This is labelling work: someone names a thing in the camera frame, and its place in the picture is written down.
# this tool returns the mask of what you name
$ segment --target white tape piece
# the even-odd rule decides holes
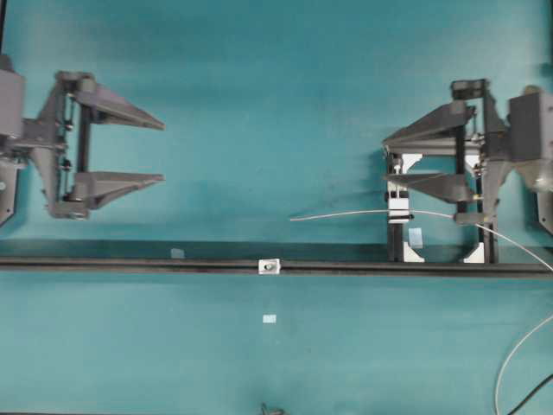
[[[263,314],[263,324],[277,324],[277,315]]]
[[[420,227],[409,228],[409,245],[411,248],[423,248],[423,230]]]
[[[184,259],[184,250],[179,248],[171,248],[171,258],[172,259]]]

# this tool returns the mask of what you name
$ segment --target teal surface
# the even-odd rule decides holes
[[[168,126],[94,128],[93,169],[167,181],[88,222],[51,219],[26,170],[9,242],[382,243],[382,217],[288,218],[382,208],[381,140],[451,80],[491,79],[502,115],[524,86],[553,87],[545,0],[13,0],[8,19],[27,116],[55,71],[86,70]],[[517,176],[501,197],[502,232],[553,245]],[[430,247],[471,237],[412,226]],[[3,273],[0,410],[489,414],[499,363],[552,298],[543,281]],[[552,342],[547,328],[521,349],[503,408],[552,372]],[[548,387],[525,413],[552,405]]]

